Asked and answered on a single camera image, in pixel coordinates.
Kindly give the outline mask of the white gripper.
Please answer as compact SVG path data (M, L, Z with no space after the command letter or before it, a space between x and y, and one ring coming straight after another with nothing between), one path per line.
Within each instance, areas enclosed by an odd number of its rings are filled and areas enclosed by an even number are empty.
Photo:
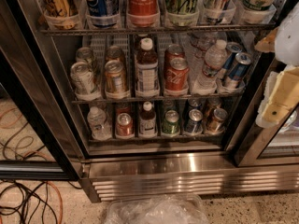
M276 59L287 65L282 72L271 72L266 80L263 99L255 123L261 128L278 125L299 103L299 2L254 48L275 52Z

